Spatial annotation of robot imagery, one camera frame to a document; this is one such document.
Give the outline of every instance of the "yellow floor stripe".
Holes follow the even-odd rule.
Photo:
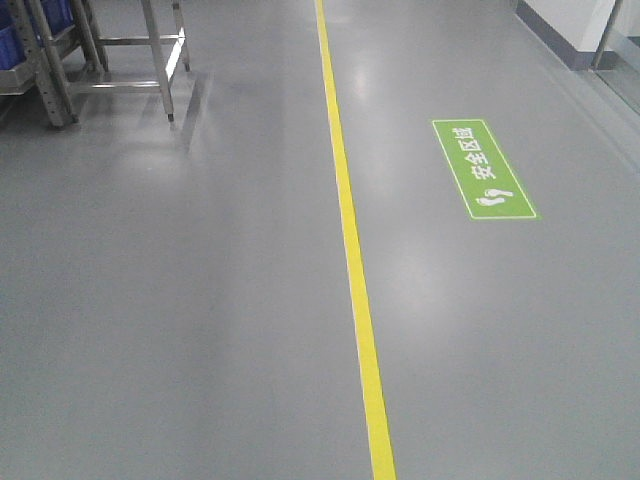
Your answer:
[[[374,480],[395,480],[396,470],[393,460],[393,450],[391,448],[391,438],[389,436],[389,422],[387,420],[384,396],[382,394],[378,355],[376,353],[371,312],[369,309],[369,296],[367,294],[360,240],[358,238],[358,224],[356,222],[356,212],[351,194],[349,166],[344,148],[340,110],[338,108],[336,85],[333,76],[333,67],[331,65],[331,52],[329,50],[324,4],[323,0],[315,1],[373,478]]]

